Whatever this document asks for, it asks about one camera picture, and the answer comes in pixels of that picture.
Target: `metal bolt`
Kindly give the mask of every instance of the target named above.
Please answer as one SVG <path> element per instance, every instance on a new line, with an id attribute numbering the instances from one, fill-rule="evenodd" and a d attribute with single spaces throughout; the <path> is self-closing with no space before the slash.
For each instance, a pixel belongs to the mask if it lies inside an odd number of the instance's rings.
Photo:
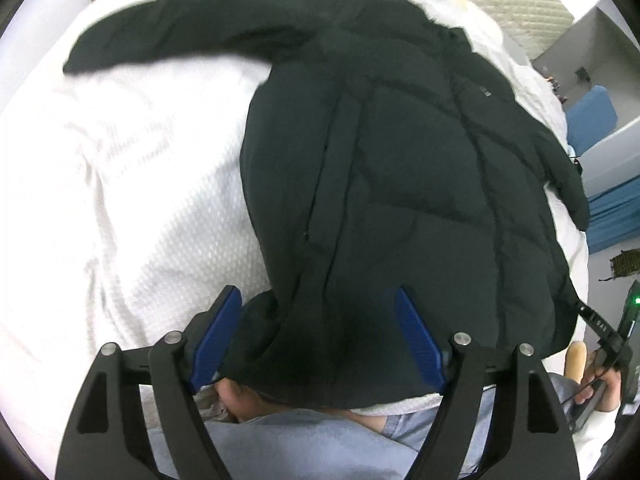
<path id="1" fill-rule="evenodd" d="M 115 354 L 116 348 L 116 343 L 106 343 L 100 348 L 100 353 L 102 355 L 112 355 Z"/>
<path id="2" fill-rule="evenodd" d="M 455 341 L 460 346 L 466 346 L 471 343 L 471 336 L 466 332 L 456 332 L 453 336 L 453 341 Z"/>
<path id="3" fill-rule="evenodd" d="M 181 339 L 182 332 L 180 332 L 179 330 L 173 330 L 172 332 L 169 332 L 166 336 L 164 336 L 164 342 L 168 345 L 175 345 L 176 343 L 179 343 Z"/>
<path id="4" fill-rule="evenodd" d="M 533 355 L 533 346 L 531 346 L 529 343 L 522 343 L 520 345 L 520 353 L 523 355 L 526 355 L 527 357 L 530 357 Z"/>

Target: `blue cushion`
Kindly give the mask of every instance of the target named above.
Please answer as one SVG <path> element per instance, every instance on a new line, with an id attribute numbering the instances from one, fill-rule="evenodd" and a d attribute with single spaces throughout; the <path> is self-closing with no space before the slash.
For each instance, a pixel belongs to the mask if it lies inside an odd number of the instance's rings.
<path id="1" fill-rule="evenodd" d="M 618 124 L 618 115 L 604 86 L 594 86 L 566 112 L 567 141 L 580 156 L 608 136 Z"/>

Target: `bed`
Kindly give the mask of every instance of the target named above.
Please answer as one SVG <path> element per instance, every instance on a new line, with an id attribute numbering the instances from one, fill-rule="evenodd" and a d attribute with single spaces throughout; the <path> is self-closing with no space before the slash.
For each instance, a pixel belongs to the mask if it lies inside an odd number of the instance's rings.
<path id="1" fill-rule="evenodd" d="M 238 154 L 249 102 L 270 67 L 203 56 L 62 75 L 82 31 L 140 1 L 96 0 L 82 10 L 0 116 L 0 411 L 50 478 L 76 393 L 103 343 L 149 345 L 183 328 L 227 283 L 246 298 L 269 286 Z M 517 101 L 566 148 L 558 100 L 529 64 L 508 54 L 494 20 L 456 0 L 413 1 L 434 20 L 463 27 L 511 81 Z M 551 190 L 547 196 L 586 300 L 584 233 Z M 583 334 L 580 323 L 574 338 Z M 546 362 L 550 370 L 563 364 L 562 354 Z M 144 401 L 148 426 L 157 425 L 151 392 Z"/>

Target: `black jacket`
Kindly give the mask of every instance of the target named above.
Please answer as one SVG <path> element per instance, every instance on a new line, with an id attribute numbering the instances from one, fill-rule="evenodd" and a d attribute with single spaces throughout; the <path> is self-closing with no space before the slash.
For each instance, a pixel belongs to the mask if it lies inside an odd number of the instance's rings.
<path id="1" fill-rule="evenodd" d="M 307 406 L 433 391 L 399 285 L 447 335 L 567 345 L 578 299 L 543 186 L 585 230 L 580 176 L 462 30 L 406 0 L 156 0 L 87 30 L 65 72 L 223 50 L 273 63 L 241 153 L 273 291 L 249 302 L 225 375 Z"/>

